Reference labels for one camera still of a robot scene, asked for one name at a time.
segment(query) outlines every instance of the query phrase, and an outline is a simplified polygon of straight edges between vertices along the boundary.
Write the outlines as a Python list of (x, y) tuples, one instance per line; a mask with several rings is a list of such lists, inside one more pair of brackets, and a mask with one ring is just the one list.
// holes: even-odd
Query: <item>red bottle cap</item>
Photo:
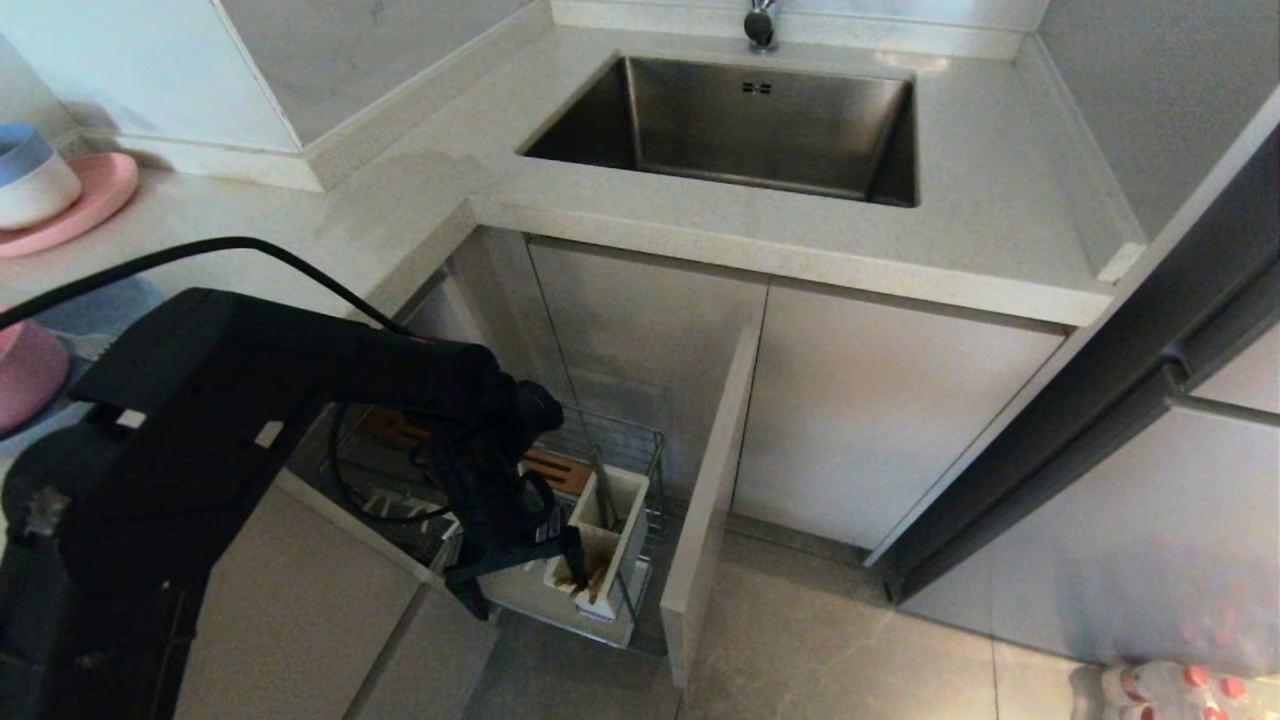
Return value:
[(1193, 688), (1208, 687), (1208, 670), (1199, 665), (1188, 665), (1183, 667), (1183, 682)]
[(1242, 697), (1249, 694), (1249, 688), (1244, 687), (1244, 680), (1239, 678), (1222, 678), (1217, 683), (1217, 687), (1222, 691), (1222, 694), (1231, 700), (1240, 700)]

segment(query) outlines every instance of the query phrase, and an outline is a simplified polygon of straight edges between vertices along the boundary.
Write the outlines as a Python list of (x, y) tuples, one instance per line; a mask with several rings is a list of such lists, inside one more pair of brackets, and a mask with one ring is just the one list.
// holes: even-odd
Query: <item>refrigerator door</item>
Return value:
[[(1202, 391), (1274, 393), (1275, 337)], [(1280, 428), (1175, 407), (902, 607), (1080, 660), (1270, 674), (1277, 596)]]

